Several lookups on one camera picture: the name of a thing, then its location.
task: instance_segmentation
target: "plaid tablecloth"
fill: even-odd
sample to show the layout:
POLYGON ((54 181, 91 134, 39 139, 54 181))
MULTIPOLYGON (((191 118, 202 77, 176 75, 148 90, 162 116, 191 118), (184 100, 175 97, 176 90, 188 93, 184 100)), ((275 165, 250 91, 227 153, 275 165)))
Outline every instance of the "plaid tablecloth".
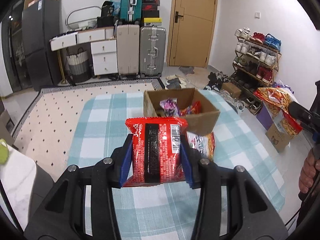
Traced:
MULTIPOLYGON (((221 111, 213 129, 214 161, 227 168, 244 166, 279 212, 284 205, 284 181, 271 157, 228 103, 215 92, 201 93, 221 111)), ((68 165, 91 166, 111 156, 129 133, 124 121, 140 116, 143 116, 142 92, 101 95, 89 100, 76 128, 68 165)), ((92 235, 90 191, 87 187, 85 227, 86 233, 92 235)), ((185 182, 113 189, 122 239, 190 239, 199 195, 199 190, 190 189, 185 182)))

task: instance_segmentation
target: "screw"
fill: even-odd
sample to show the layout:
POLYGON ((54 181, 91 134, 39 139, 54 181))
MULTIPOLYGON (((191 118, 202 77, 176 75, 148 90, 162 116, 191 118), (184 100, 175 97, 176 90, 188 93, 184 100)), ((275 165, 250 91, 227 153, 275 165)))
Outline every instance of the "screw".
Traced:
POLYGON ((111 164, 112 163, 112 159, 111 158, 104 158, 103 159, 103 163, 104 164, 111 164))
POLYGON ((75 171, 76 169, 77 169, 77 166, 75 166, 75 165, 70 165, 68 167, 68 171, 70 171, 70 172, 75 171))
POLYGON ((203 164, 203 165, 208 165, 210 163, 210 161, 207 158, 202 158, 200 160, 200 163, 203 164))
POLYGON ((238 165, 238 166, 236 166, 236 170, 239 172, 244 172, 245 168, 244 168, 244 166, 238 165))

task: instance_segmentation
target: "red sneaker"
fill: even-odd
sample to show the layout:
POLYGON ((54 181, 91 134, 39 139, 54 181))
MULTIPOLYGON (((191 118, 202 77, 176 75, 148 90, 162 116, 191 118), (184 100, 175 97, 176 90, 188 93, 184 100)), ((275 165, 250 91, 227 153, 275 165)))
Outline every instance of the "red sneaker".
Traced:
POLYGON ((265 41, 265 36, 262 33, 253 33, 253 36, 250 37, 250 40, 263 44, 265 41))
POLYGON ((262 79, 263 76, 264 76, 264 67, 263 66, 259 66, 257 74, 256 74, 256 77, 259 78, 259 79, 262 79))
POLYGON ((272 69, 264 68, 264 75, 262 81, 265 83, 270 83, 272 80, 272 69))

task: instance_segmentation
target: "wooden door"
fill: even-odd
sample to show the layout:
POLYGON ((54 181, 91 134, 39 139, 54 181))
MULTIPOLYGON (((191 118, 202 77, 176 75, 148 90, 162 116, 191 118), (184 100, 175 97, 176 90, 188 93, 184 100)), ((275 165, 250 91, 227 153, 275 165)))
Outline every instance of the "wooden door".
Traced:
POLYGON ((215 8, 215 0, 175 0, 170 66, 207 66, 215 8))

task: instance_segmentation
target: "cardboard box on floor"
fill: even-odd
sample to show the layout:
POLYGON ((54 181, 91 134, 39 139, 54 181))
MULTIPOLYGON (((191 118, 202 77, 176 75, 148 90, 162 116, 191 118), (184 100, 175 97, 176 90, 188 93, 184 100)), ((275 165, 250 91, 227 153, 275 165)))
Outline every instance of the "cardboard box on floor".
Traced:
POLYGON ((278 152, 282 152, 294 138, 294 136, 280 132, 274 123, 266 132, 266 136, 269 138, 278 152))
POLYGON ((240 94, 241 94, 241 90, 239 88, 237 88, 234 84, 230 83, 230 82, 229 83, 223 83, 221 89, 228 91, 232 98, 238 99, 240 94))
POLYGON ((159 103, 168 98, 177 98, 179 109, 185 109, 196 101, 201 102, 201 113, 183 116, 188 122, 187 131, 197 135, 207 135, 212 132, 220 111, 198 90, 194 88, 145 91, 143 94, 143 115, 145 117, 164 116, 159 103))

